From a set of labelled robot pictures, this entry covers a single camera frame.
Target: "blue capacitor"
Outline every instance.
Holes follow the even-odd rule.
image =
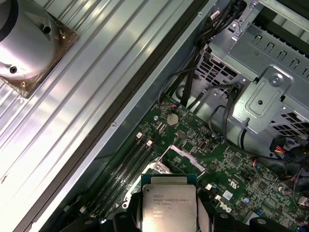
[[[264,212],[263,212],[262,209],[259,209],[256,213],[257,213],[259,216],[262,216]]]
[[[306,226],[302,226],[298,230],[299,232],[309,232],[309,229]]]
[[[244,198],[244,199],[243,199],[243,202],[244,202],[245,204],[249,204],[250,200],[249,200],[249,198]]]

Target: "metal bracket tab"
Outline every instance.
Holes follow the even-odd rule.
[[[281,97],[291,83],[290,77],[269,67],[257,84],[252,82],[244,90],[235,104],[233,117],[241,123],[248,122],[248,128],[255,133],[263,131],[280,109]]]

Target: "motherboard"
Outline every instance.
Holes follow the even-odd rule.
[[[265,216],[298,231],[295,219],[307,214],[293,204],[292,189],[261,180],[253,161],[214,137],[188,109],[165,98],[153,106],[90,188],[83,212],[104,221],[125,210],[131,195],[140,190],[141,174],[197,174],[198,189],[208,192],[217,211],[232,213],[247,224]],[[277,179],[262,165],[257,171]]]

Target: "black cable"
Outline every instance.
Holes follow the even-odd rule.
[[[187,66],[185,67],[185,69],[195,69],[193,62],[194,62],[194,57],[196,55],[197,51],[195,51],[192,59],[188,62]],[[173,84],[168,88],[168,90],[166,91],[166,94],[168,94],[170,97],[173,96],[173,93],[176,91],[177,87],[180,85],[180,83],[183,81],[183,79],[187,76],[186,73],[181,73],[177,79],[173,82]]]
[[[241,149],[245,149],[245,146],[244,146],[244,139],[245,139],[246,133],[247,133],[247,130],[246,130],[246,129],[243,129],[243,130],[242,130],[242,133],[241,133],[241,136],[240,136],[240,148],[241,148]]]
[[[200,56],[199,50],[197,50],[197,52],[194,56],[193,62],[192,62],[192,68],[194,68],[194,69],[191,72],[188,73],[186,83],[185,83],[185,86],[184,86],[184,90],[183,90],[183,96],[182,96],[182,99],[180,101],[180,104],[183,105],[184,107],[187,107],[187,104],[188,104],[188,101],[189,101],[189,98],[190,98],[194,71],[195,71],[195,67],[197,66],[196,61],[198,61],[199,56]]]
[[[258,159],[270,160],[270,161],[274,161],[274,162],[285,163],[285,161],[280,160],[280,159],[271,158],[271,157],[265,157],[263,155],[255,154],[253,152],[241,149],[239,146],[237,146],[236,144],[234,144],[233,142],[228,140],[227,135],[226,135],[227,120],[228,120],[229,114],[231,112],[231,109],[234,106],[234,102],[235,102],[235,99],[236,99],[237,95],[238,95],[238,90],[236,88],[233,88],[230,91],[229,98],[228,98],[228,101],[227,101],[227,104],[226,104],[226,107],[225,107],[225,110],[224,110],[223,119],[222,119],[222,131],[223,131],[222,134],[223,134],[223,138],[224,138],[225,142],[232,149],[236,150],[239,153],[242,153],[242,154],[245,154],[245,155],[248,155],[248,156],[251,156],[251,157],[256,157]]]
[[[217,111],[219,110],[219,108],[221,108],[221,107],[222,107],[222,108],[225,108],[224,105],[218,105],[218,106],[214,109],[213,113],[211,114],[211,116],[210,116],[210,118],[209,118],[209,120],[208,120],[208,127],[209,127],[209,129],[211,130],[212,134],[216,135],[216,137],[217,137],[217,133],[212,129],[211,120],[212,120],[213,116],[217,113]]]
[[[201,99],[202,97],[204,96],[204,93],[201,92],[198,97],[187,107],[188,110],[191,110],[192,107],[194,107]]]
[[[188,71],[190,71],[190,70],[192,70],[192,69],[185,69],[185,70],[182,70],[182,71],[179,71],[179,72],[175,72],[175,73],[173,73],[173,74],[171,74],[171,75],[169,75],[169,76],[167,77],[167,79],[165,80],[165,82],[163,83],[163,85],[162,85],[162,87],[161,87],[161,89],[160,89],[160,91],[159,91],[159,95],[158,95],[158,98],[157,98],[157,103],[158,103],[158,105],[161,105],[161,104],[162,104],[162,102],[161,102],[161,95],[162,95],[162,92],[164,91],[164,89],[165,89],[166,86],[168,85],[168,82],[171,80],[171,78],[174,77],[174,76],[176,76],[176,75],[179,75],[179,74],[182,74],[182,73],[186,73],[186,72],[188,72]]]
[[[199,95],[198,97],[187,107],[188,110],[191,110],[205,95],[205,92],[211,89],[232,89],[234,86],[233,85],[216,85],[216,86],[209,86],[205,88]]]

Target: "wire bundle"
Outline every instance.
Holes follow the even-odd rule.
[[[173,93],[176,91],[178,85],[181,83],[181,81],[187,76],[183,95],[181,98],[180,103],[183,106],[187,106],[188,100],[191,95],[191,89],[192,89],[192,83],[194,78],[194,72],[197,67],[197,63],[199,61],[200,57],[200,50],[205,46],[206,43],[215,35],[223,31],[228,25],[230,25],[235,18],[237,18],[244,10],[244,7],[242,5],[242,2],[240,0],[231,0],[228,6],[224,9],[224,11],[216,17],[214,20],[212,20],[211,23],[206,24],[203,31],[200,33],[200,35],[196,39],[196,51],[193,55],[192,60],[187,65],[186,69],[190,69],[188,73],[182,73],[178,76],[176,81],[170,86],[170,88],[167,90],[167,94],[170,96],[173,95]],[[193,105],[189,106],[189,109],[192,108],[201,98],[203,94],[200,94],[198,96],[198,99],[195,101]]]
[[[281,148],[280,146],[276,146],[275,152],[279,152],[279,153],[286,153],[286,150],[284,150],[283,148]]]

